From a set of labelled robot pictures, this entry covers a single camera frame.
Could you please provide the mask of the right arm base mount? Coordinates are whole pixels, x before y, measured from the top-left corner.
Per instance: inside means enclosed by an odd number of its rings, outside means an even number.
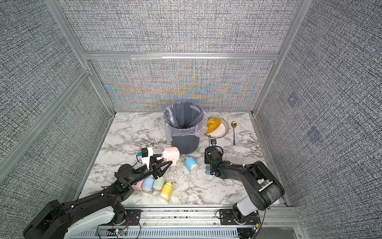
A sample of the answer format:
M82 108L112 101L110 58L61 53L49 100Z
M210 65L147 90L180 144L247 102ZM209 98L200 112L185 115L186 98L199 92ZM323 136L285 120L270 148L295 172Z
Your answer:
M247 216L243 216L236 209L219 209L215 216L224 226L229 225L257 225L261 223L258 212L252 212Z

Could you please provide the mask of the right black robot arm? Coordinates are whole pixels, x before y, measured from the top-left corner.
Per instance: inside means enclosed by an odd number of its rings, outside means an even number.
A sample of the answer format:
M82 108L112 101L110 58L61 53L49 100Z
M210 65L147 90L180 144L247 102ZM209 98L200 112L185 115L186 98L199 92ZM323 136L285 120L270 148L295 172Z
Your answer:
M261 161L252 164L234 164L223 159L219 146L205 149L205 164L210 165L210 174L226 180L240 181L247 196L235 203L232 215L236 223L243 224L249 218L257 217L257 211L264 211L285 194L285 189L273 173Z

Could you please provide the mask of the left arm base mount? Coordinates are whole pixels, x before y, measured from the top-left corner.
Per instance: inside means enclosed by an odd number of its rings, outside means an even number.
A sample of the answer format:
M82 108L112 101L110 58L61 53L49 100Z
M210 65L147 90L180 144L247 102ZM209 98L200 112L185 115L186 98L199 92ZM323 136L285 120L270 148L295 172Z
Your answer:
M138 226L141 218L140 209L127 209L115 213L111 223L116 226Z

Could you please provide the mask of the clear plastic bin liner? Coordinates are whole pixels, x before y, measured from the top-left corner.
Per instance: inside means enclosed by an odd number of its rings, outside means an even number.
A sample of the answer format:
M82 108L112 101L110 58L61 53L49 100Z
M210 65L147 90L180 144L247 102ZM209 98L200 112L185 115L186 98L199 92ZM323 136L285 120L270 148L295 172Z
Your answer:
M208 116L206 111L196 103L177 102L166 107L163 113L163 123L167 140L176 136L201 137L207 131Z

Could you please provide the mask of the green pencil sharpener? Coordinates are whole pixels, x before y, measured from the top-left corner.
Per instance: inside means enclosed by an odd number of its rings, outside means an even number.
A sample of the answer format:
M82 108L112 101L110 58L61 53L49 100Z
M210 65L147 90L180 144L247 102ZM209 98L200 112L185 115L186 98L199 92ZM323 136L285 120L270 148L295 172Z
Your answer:
M166 183L167 181L165 177L159 177L158 179L154 180L153 189L155 191L161 191Z

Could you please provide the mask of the bright blue pencil sharpener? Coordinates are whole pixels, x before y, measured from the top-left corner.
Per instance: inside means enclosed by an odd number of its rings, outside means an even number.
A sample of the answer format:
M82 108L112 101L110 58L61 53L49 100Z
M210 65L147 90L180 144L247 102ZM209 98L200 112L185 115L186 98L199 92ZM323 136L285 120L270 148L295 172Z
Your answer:
M187 157L185 160L185 166L189 172L193 172L198 169L198 164L193 157Z

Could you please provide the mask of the yellow pencil sharpener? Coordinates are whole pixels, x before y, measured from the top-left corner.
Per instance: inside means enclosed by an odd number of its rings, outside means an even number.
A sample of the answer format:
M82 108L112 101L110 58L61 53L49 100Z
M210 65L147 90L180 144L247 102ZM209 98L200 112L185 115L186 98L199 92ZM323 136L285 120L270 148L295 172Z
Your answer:
M167 182L166 184L164 184L160 197L166 201L169 201L173 193L174 185L175 183L173 182Z

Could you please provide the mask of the clear blue shavings tray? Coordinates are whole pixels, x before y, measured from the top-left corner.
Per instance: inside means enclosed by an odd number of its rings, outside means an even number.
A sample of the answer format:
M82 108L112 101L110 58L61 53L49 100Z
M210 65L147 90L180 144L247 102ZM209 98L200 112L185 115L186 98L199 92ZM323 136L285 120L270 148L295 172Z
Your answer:
M209 164L206 165L205 174L208 176L211 176L211 166Z

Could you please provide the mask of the aluminium front rail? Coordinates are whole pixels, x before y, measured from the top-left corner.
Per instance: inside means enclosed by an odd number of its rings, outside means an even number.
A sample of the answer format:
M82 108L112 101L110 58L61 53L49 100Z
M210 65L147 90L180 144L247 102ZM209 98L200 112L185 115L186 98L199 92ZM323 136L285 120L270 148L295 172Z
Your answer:
M229 225L224 226L216 218L215 213L219 209L232 209L230 205L135 205L127 209L140 209L141 218L138 226L129 228L217 228L217 227L245 227L255 225ZM307 226L302 219L299 209L296 207L285 207L283 205L272 205L265 211L258 211L261 218L260 225L266 227L289 227L304 228ZM113 225L112 223L100 223L101 226Z

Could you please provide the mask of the pink pencil sharpener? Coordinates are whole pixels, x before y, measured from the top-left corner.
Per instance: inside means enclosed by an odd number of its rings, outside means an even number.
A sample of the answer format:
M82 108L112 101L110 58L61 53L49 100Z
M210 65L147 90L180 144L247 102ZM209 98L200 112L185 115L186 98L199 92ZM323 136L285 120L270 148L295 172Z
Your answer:
M164 160L164 162L171 161L171 166L175 167L178 160L180 159L180 152L177 147L165 148L162 152L161 158Z
M135 191L142 191L142 184L143 184L144 180L141 180L139 182L137 182L136 184L132 185L132 188L135 190Z

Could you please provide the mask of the yellow white patterned bowl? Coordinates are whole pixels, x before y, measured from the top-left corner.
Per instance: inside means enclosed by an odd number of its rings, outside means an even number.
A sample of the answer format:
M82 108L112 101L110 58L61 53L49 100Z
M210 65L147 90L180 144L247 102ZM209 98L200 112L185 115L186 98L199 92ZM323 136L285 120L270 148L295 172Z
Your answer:
M209 117L207 120L208 131L207 136L212 138L222 138L225 137L229 132L228 123L219 117Z

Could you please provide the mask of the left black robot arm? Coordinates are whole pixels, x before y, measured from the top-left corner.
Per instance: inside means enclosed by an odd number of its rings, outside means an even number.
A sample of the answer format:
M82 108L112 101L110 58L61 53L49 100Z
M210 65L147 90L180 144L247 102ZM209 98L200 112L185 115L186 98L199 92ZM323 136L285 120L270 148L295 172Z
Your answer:
M75 201L60 203L53 200L35 216L24 229L26 239L69 239L87 229L99 225L121 224L126 219L122 202L134 192L133 185L153 176L163 176L172 165L157 154L148 164L134 168L122 165L114 176L116 181L101 191Z

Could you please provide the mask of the gold blue spoon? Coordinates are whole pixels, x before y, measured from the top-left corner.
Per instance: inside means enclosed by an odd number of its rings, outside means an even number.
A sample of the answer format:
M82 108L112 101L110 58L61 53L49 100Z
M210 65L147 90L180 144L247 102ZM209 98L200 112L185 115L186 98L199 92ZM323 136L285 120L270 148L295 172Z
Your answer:
M236 141L235 141L235 129L236 129L236 127L237 127L237 122L233 121L233 122L231 123L231 127L232 127L232 129L233 129L233 145L235 146L235 145L236 145Z

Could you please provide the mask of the light blue pencil sharpener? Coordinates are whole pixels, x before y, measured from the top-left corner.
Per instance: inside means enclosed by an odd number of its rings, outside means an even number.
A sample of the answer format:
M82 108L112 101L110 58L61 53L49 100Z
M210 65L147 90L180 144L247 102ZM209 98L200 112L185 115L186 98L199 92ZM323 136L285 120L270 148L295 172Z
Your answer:
M149 176L148 178L144 179L143 183L141 185L142 191L153 192L154 191L154 188L153 188L154 182L155 182L155 179L153 176Z

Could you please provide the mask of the dark grey trash bin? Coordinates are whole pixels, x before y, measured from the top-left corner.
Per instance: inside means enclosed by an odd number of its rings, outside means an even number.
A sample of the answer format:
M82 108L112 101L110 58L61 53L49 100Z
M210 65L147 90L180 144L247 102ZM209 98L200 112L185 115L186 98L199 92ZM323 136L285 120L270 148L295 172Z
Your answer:
M163 123L167 141L178 148L180 154L193 153L208 131L207 120L205 110L196 103L177 102L166 107Z

